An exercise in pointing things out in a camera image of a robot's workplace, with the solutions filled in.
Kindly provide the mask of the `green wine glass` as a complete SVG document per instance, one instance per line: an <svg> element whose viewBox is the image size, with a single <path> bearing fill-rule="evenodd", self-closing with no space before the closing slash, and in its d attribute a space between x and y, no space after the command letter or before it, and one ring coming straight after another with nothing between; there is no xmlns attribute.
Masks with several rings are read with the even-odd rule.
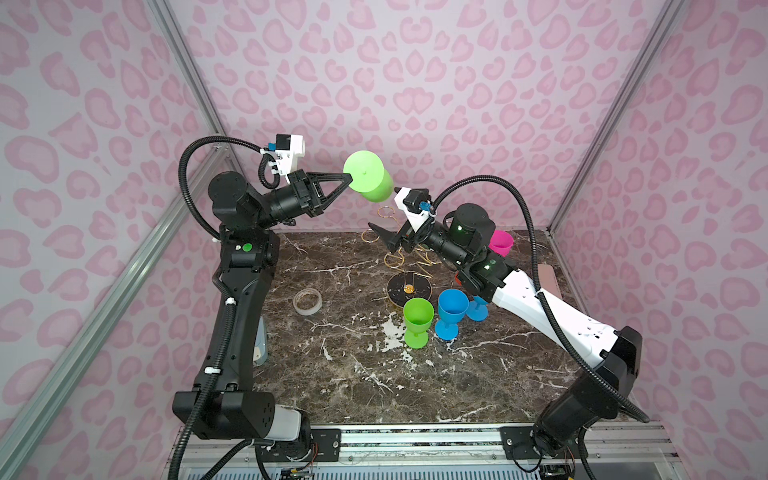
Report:
<svg viewBox="0 0 768 480"><path fill-rule="evenodd" d="M343 172L352 177L349 187L370 202L387 201L394 192L393 179L374 152L352 153L344 163Z"/></svg>
<svg viewBox="0 0 768 480"><path fill-rule="evenodd" d="M406 325L404 341L412 349L421 349L429 340L429 329L434 318L434 308L423 298L408 300L403 307Z"/></svg>

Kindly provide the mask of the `blue wine glass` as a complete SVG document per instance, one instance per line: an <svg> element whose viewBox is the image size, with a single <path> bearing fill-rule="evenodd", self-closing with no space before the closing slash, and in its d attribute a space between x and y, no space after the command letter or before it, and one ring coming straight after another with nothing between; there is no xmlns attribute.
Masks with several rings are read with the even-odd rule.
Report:
<svg viewBox="0 0 768 480"><path fill-rule="evenodd" d="M474 296L470 302L466 312L469 319L475 322L482 322L488 318L488 303L479 296Z"/></svg>
<svg viewBox="0 0 768 480"><path fill-rule="evenodd" d="M438 297L438 321L435 324L436 335L444 341L452 341L459 334L458 324L469 309L466 294L457 289L447 289Z"/></svg>

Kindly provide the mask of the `magenta wine glass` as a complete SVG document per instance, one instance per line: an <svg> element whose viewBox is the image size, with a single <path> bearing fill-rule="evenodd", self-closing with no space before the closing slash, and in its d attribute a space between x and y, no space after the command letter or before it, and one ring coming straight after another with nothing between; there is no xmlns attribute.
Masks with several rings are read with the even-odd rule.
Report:
<svg viewBox="0 0 768 480"><path fill-rule="evenodd" d="M489 249L502 257L506 257L512 250L514 244L515 240L511 233L496 230L490 238Z"/></svg>

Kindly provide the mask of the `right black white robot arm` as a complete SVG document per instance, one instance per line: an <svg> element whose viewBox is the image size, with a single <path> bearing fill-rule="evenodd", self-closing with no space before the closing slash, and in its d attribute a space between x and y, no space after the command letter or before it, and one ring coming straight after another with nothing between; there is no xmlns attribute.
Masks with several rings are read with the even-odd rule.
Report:
<svg viewBox="0 0 768 480"><path fill-rule="evenodd" d="M462 287L476 298L509 311L565 350L581 372L534 421L527 439L514 445L541 456L566 450L584 454L584 436L600 420L620 414L640 422L647 415L629 399L641 367L642 336L631 327L617 330L567 304L510 259L493 250L496 230L488 213L462 204L436 222L429 203L401 201L406 221L398 231L371 225L387 249L411 251L422 246L456 270Z"/></svg>

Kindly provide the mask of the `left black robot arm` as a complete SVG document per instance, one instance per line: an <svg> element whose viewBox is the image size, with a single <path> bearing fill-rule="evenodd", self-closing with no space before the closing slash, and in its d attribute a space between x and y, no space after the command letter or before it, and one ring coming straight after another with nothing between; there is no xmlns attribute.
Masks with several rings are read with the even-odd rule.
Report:
<svg viewBox="0 0 768 480"><path fill-rule="evenodd" d="M220 221L220 291L211 343L193 387L175 394L172 411L200 439L295 442L307 425L298 410L253 388L253 360L263 331L262 308L275 277L280 240L274 226L324 212L351 184L345 173L290 174L288 185L258 193L239 173L209 184Z"/></svg>

